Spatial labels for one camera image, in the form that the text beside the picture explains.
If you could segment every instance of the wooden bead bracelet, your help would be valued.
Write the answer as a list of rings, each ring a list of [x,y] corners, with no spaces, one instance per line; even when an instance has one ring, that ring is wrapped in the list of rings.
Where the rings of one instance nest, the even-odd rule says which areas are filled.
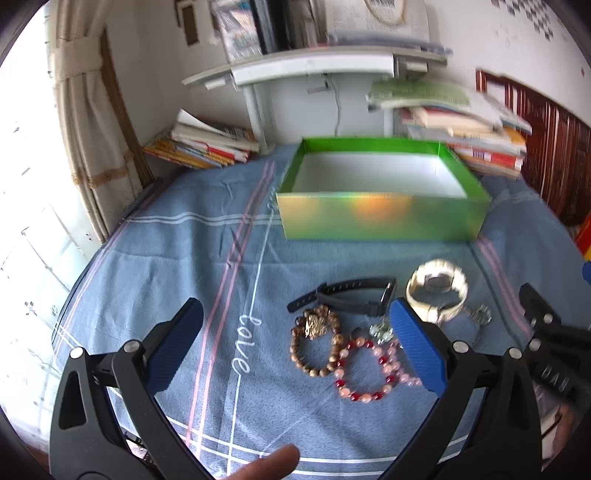
[[[343,398],[350,398],[351,401],[361,400],[363,403],[369,403],[372,400],[381,400],[384,395],[390,393],[399,383],[416,386],[422,385],[420,378],[411,377],[402,369],[396,357],[396,349],[399,345],[398,340],[394,340],[384,351],[384,348],[374,345],[372,340],[368,340],[362,336],[351,340],[347,344],[347,348],[340,351],[340,359],[336,362],[337,369],[335,370],[335,377],[337,381],[335,385],[339,389],[339,395]],[[378,357],[378,363],[382,368],[382,372],[386,375],[386,383],[374,393],[351,392],[345,381],[345,359],[350,353],[362,347],[372,350],[373,355]]]
[[[324,368],[314,368],[307,365],[299,356],[300,341],[302,337],[314,340],[328,332],[333,332],[330,341],[329,361]],[[340,321],[336,313],[331,312],[326,305],[319,305],[314,310],[304,310],[301,317],[296,318],[295,327],[291,329],[291,361],[295,363],[306,375],[311,377],[326,377],[337,368],[340,354],[343,352],[345,337],[341,334]]]

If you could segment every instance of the stack of books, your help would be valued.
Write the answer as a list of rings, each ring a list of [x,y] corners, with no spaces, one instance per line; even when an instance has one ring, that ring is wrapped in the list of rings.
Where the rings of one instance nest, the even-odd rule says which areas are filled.
[[[181,110],[172,130],[159,135],[144,151],[201,170],[244,163],[260,148],[252,130],[217,122],[205,123]]]
[[[370,108],[399,109],[408,136],[446,143],[474,171],[517,179],[531,125],[496,99],[458,85],[390,80],[373,85]]]

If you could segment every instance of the bed sheet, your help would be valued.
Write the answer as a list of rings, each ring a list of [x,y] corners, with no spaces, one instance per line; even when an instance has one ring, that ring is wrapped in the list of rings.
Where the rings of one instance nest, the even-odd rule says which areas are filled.
[[[295,443],[294,478],[377,477],[410,440],[436,396],[398,385],[381,401],[353,403],[334,379],[309,378],[290,361],[294,315],[286,305],[322,282],[394,275],[398,294],[425,261],[461,266],[468,306],[487,304],[481,332],[461,314],[445,324],[451,339],[486,353],[523,348],[531,328],[517,299],[531,283],[565,322],[587,328],[591,307],[583,258],[560,222],[523,181],[485,177],[493,197],[475,242],[286,241],[275,201],[294,146],[224,170],[191,171],[154,192],[127,217],[81,276],[56,323],[54,352],[113,351],[168,320],[188,297],[199,299],[204,328],[166,392],[157,400],[178,434],[216,477]],[[375,319],[342,315],[343,331]],[[326,361],[328,339],[309,358]],[[351,384],[383,382],[370,355],[349,365]],[[475,418],[476,392],[445,457],[456,455]],[[122,401],[121,424],[134,431]]]

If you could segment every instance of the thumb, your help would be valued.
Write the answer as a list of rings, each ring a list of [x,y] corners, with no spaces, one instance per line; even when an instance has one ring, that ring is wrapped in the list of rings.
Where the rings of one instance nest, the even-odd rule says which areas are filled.
[[[300,451],[295,445],[286,445],[268,457],[259,458],[243,466],[228,480],[281,480],[296,469]]]

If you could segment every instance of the green box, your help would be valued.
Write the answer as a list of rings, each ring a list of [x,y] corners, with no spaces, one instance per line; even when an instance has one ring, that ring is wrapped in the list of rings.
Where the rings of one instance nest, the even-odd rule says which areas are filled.
[[[305,138],[277,202],[288,239],[465,241],[491,197],[441,143]]]

